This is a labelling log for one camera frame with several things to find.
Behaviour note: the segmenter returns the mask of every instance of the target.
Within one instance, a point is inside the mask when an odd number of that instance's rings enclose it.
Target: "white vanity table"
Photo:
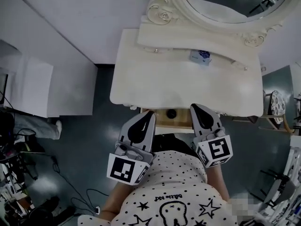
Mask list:
[[[140,28],[122,33],[111,102],[150,109],[198,103],[219,113],[261,116],[258,47],[298,2],[279,0],[263,13],[219,21],[208,15],[208,2],[202,13],[204,1],[196,10],[189,0],[151,0]],[[209,66],[191,61],[192,49],[210,52]]]

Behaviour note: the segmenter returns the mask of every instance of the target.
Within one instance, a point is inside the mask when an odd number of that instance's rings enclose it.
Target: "person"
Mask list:
[[[62,122],[57,120],[55,124],[49,123],[45,118],[31,115],[11,113],[15,116],[14,134],[32,135],[36,138],[59,140],[62,133]]]
[[[220,165],[205,169],[173,134],[156,136],[152,150],[157,157],[140,184],[118,182],[99,217],[82,215],[79,226],[237,225]]]

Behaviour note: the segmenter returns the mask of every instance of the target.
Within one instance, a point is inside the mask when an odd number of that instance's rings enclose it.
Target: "wire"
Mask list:
[[[92,202],[91,202],[90,197],[89,197],[89,195],[88,195],[88,191],[95,191],[95,192],[98,192],[98,193],[100,193],[100,194],[102,194],[102,195],[104,195],[104,196],[107,196],[107,197],[109,196],[109,195],[107,195],[107,194],[102,193],[101,191],[96,190],[96,189],[88,188],[88,189],[86,190],[86,194],[87,194],[87,198],[89,199],[89,203],[91,204],[91,206],[93,206],[93,205],[92,205]]]
[[[300,64],[298,64],[297,62],[295,62],[300,68],[301,68],[301,65]]]
[[[30,128],[22,128],[22,129],[20,129],[16,134],[14,134],[15,135],[15,140],[16,140],[16,138],[17,138],[17,136],[31,136],[31,135],[24,135],[24,134],[20,134],[20,132],[22,131],[22,130],[31,130],[34,134],[34,136],[37,134],[34,130],[32,130],[32,129],[30,129]]]
[[[4,94],[0,91],[0,93],[2,94],[2,96],[4,97],[4,99],[8,102],[8,104],[10,105],[10,107],[13,109],[13,110],[15,110],[14,108],[13,108],[13,106],[11,105],[11,103],[6,99],[6,97],[4,96]],[[15,123],[15,119],[16,119],[16,114],[15,114],[15,111],[14,111],[14,123]]]
[[[96,190],[96,189],[89,188],[89,189],[86,190],[87,198],[88,198],[88,200],[89,200],[89,203],[88,203],[88,202],[83,198],[83,196],[79,193],[79,191],[73,186],[73,184],[72,184],[66,177],[64,177],[64,176],[61,174],[61,170],[60,170],[60,167],[58,166],[58,162],[57,162],[56,157],[55,157],[55,156],[50,156],[50,157],[51,157],[51,160],[53,161],[53,165],[52,165],[53,171],[56,172],[61,178],[63,178],[63,179],[66,181],[66,183],[68,183],[68,184],[73,188],[73,190],[74,190],[74,191],[80,196],[80,198],[81,198],[81,199],[79,199],[79,198],[76,198],[76,197],[72,197],[71,200],[70,200],[71,203],[72,203],[72,205],[73,205],[75,208],[79,209],[79,210],[85,210],[85,211],[88,211],[88,212],[90,212],[90,213],[94,216],[95,213],[98,212],[98,209],[92,205],[91,199],[90,199],[90,197],[89,197],[89,195],[88,195],[88,191],[96,191],[96,192],[98,192],[98,193],[100,193],[100,194],[102,194],[102,195],[104,195],[104,196],[108,196],[108,195],[107,195],[107,194],[104,194],[104,193],[102,193],[101,191],[98,191],[98,190]],[[75,204],[73,203],[72,200],[77,200],[77,201],[83,203],[83,204],[86,205],[89,209],[83,209],[83,208],[79,208],[79,207],[75,206]]]

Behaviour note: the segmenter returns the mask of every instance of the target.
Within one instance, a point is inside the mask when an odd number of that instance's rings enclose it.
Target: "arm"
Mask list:
[[[110,193],[98,217],[111,222],[119,214],[122,203],[132,191],[133,186],[118,182]]]
[[[218,165],[215,167],[207,168],[206,173],[208,178],[207,183],[214,187],[220,193],[222,198],[227,202],[230,197],[224,179],[222,177],[221,166]]]

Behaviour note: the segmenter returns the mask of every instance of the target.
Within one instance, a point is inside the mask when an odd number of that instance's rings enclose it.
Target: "chair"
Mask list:
[[[285,113],[280,114],[280,115],[273,115],[275,112],[272,110],[272,95],[273,93],[275,94],[280,94],[278,91],[274,90],[272,93],[266,94],[265,92],[263,92],[263,101],[266,97],[270,97],[270,101],[269,101],[269,107],[264,110],[264,115],[258,117],[258,116],[249,116],[247,118],[244,117],[233,117],[233,121],[239,121],[239,122],[251,122],[253,124],[255,124],[259,118],[265,118],[270,125],[272,126],[271,128],[267,128],[267,127],[261,127],[259,126],[259,129],[265,129],[265,130],[275,130],[275,131],[280,131],[280,132],[288,132],[289,134],[293,134],[295,132],[295,128],[291,129],[288,125],[288,122],[286,120],[286,116]],[[281,123],[278,123],[277,121],[279,121],[280,119],[283,120],[283,126],[284,128],[280,128],[281,127]]]
[[[262,194],[265,196],[265,199],[262,199],[253,193],[250,193],[250,195],[252,195],[254,198],[257,198],[264,204],[267,204],[273,208],[279,203],[290,199],[291,196],[294,194],[296,190],[296,186],[288,176],[283,174],[278,174],[273,170],[269,170],[269,172],[260,170],[260,172],[273,177],[275,179],[275,182],[273,183],[268,193],[265,193],[262,189],[260,190]],[[280,192],[280,196],[275,201],[272,201],[277,191]]]
[[[300,99],[300,98],[294,98],[294,99],[301,102],[301,99]],[[296,118],[294,118],[294,120],[298,120],[298,121],[301,120],[301,115],[299,115],[299,116],[297,116]]]

